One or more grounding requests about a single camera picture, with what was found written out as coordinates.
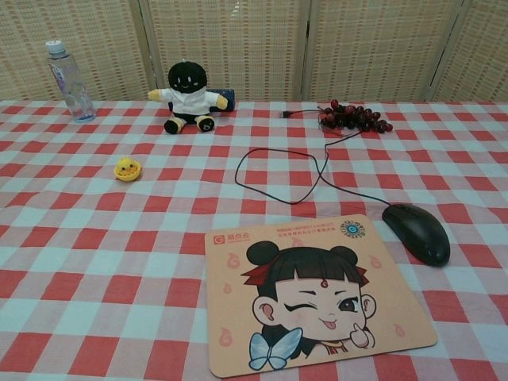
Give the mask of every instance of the bottle cap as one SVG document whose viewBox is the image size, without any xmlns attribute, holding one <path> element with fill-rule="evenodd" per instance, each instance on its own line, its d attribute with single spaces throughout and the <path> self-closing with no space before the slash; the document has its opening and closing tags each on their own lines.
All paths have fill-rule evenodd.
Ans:
<svg viewBox="0 0 508 381">
<path fill-rule="evenodd" d="M 65 52 L 65 45 L 60 40 L 51 40 L 46 42 L 46 49 L 51 54 Z"/>
</svg>

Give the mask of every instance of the woven folding screen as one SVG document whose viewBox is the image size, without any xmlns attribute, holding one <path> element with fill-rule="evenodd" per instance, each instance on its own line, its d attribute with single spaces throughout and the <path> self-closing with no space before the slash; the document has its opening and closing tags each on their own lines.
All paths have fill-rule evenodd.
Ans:
<svg viewBox="0 0 508 381">
<path fill-rule="evenodd" d="M 210 88 L 233 88 L 238 100 L 298 100 L 307 1 L 150 0 L 161 78 L 181 59 L 201 64 Z"/>
<path fill-rule="evenodd" d="M 455 4 L 440 0 L 317 1 L 306 61 L 308 98 L 422 100 Z"/>
<path fill-rule="evenodd" d="M 132 4 L 2 0 L 0 98 L 61 99 L 44 46 L 58 39 L 74 54 L 93 99 L 146 99 L 148 54 L 141 52 L 147 44 L 138 40 Z"/>
<path fill-rule="evenodd" d="M 471 3 L 433 100 L 508 102 L 508 1 Z"/>
</svg>

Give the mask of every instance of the cartoon girl illustration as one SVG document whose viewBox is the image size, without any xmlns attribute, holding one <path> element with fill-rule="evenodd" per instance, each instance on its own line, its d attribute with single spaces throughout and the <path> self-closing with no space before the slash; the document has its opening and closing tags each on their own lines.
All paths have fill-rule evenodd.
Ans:
<svg viewBox="0 0 508 381">
<path fill-rule="evenodd" d="M 248 248 L 247 258 L 257 267 L 242 275 L 248 276 L 245 284 L 257 286 L 252 312 L 263 325 L 251 338 L 252 369 L 267 362 L 283 368 L 302 352 L 318 358 L 374 346 L 366 321 L 375 313 L 375 300 L 361 293 L 368 280 L 353 250 L 279 250 L 261 241 Z"/>
</svg>

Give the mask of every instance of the mouse pad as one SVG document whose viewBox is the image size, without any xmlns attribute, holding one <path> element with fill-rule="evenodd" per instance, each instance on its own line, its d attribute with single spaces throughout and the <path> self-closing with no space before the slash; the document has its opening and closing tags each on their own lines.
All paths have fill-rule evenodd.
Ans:
<svg viewBox="0 0 508 381">
<path fill-rule="evenodd" d="M 218 230 L 205 241 L 217 377 L 437 343 L 364 215 Z"/>
</svg>

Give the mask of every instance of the hair bun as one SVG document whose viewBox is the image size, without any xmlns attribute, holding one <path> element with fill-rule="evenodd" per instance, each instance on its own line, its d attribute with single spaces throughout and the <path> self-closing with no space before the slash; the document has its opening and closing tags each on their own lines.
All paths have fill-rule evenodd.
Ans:
<svg viewBox="0 0 508 381">
<path fill-rule="evenodd" d="M 267 264 L 279 254 L 279 247 L 271 241 L 256 242 L 247 249 L 247 259 L 251 264 Z"/>
<path fill-rule="evenodd" d="M 358 256 L 356 256 L 355 252 L 345 246 L 335 246 L 330 251 L 341 256 L 353 266 L 358 262 Z"/>
</svg>

